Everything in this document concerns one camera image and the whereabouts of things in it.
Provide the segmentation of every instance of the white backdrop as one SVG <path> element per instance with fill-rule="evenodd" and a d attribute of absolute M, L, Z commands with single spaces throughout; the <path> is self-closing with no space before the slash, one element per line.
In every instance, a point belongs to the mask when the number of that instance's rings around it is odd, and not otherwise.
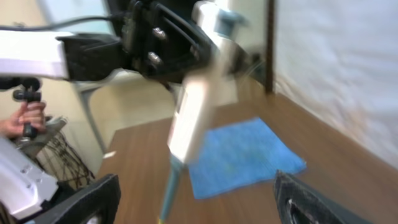
<path fill-rule="evenodd" d="M 398 2 L 278 3 L 277 91 L 398 168 Z"/>

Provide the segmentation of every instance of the blue cloth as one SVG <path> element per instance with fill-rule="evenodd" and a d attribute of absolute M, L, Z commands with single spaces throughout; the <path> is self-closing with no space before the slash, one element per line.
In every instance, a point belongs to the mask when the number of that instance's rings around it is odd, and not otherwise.
<path fill-rule="evenodd" d="M 291 174 L 305 162 L 260 119 L 210 130 L 198 159 L 189 165 L 196 199 L 273 179 L 277 170 Z"/>

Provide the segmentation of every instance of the wooden table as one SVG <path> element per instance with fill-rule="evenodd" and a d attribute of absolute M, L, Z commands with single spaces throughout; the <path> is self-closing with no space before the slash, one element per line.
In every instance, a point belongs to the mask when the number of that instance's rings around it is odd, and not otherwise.
<path fill-rule="evenodd" d="M 298 175 L 330 199 L 374 223 L 398 223 L 398 171 L 320 122 L 283 96 L 268 96 L 220 108 L 213 127 L 259 116 L 307 162 Z M 119 175 L 119 223 L 157 223 L 170 168 L 164 119 L 116 132 L 98 177 Z M 280 223 L 272 182 L 262 182 L 217 197 L 195 200 L 183 173 L 170 224 Z"/>

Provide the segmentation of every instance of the person's arm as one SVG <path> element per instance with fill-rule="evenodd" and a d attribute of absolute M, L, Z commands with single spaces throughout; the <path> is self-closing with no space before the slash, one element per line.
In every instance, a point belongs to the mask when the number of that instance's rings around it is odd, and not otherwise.
<path fill-rule="evenodd" d="M 45 131 L 45 103 L 22 103 L 21 107 L 5 120 L 0 120 L 0 135 L 7 138 L 22 136 L 24 123 L 30 122 L 39 132 Z"/>

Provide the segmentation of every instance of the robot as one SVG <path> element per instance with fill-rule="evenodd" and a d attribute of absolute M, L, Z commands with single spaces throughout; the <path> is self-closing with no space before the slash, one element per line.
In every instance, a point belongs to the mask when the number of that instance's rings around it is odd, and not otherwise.
<path fill-rule="evenodd" d="M 215 110 L 218 86 L 224 76 L 239 70 L 242 50 L 233 37 L 243 19 L 217 1 L 176 5 L 132 0 L 108 4 L 115 12 L 109 17 L 47 27 L 0 27 L 0 76 L 7 77 L 2 88 L 12 88 L 32 77 L 103 82 L 115 69 L 135 70 L 160 82 L 181 83 L 168 141 L 172 169 L 159 217 L 159 223 L 164 223 L 180 172 L 200 150 Z M 93 19 L 111 21 L 116 35 L 49 31 Z M 15 98 L 40 101 L 37 86 L 24 87 Z M 36 133 L 30 124 L 25 128 L 24 138 L 29 141 Z M 0 139 L 0 180 L 0 200 L 21 223 L 112 223 L 120 198 L 117 176 L 108 175 L 67 200 L 51 204 L 59 192 L 57 180 L 4 138 Z M 113 198 L 102 199 L 106 206 L 103 215 L 92 211 L 85 218 L 77 218 L 83 207 L 90 207 L 81 204 L 83 198 L 99 196 L 106 189 L 112 190 L 109 197 Z"/>

